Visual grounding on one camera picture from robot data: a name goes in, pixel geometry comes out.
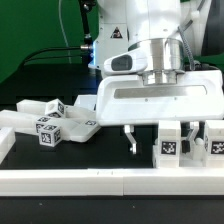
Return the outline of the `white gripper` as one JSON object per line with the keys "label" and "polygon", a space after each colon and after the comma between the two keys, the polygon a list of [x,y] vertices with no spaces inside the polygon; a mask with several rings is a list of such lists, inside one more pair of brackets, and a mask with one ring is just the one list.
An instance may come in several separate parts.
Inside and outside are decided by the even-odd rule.
{"label": "white gripper", "polygon": [[145,86],[138,75],[110,76],[98,87],[96,119],[102,126],[124,126],[133,154],[137,142],[133,125],[177,120],[182,126],[181,147],[192,151],[197,121],[224,118],[223,79],[219,70],[186,72],[173,85]]}

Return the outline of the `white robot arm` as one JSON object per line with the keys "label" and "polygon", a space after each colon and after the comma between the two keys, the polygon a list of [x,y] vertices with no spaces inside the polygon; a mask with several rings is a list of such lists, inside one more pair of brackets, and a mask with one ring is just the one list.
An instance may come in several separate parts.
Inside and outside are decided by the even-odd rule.
{"label": "white robot arm", "polygon": [[101,72],[96,119],[134,127],[224,116],[223,78],[194,61],[212,0],[79,0],[89,66]]}

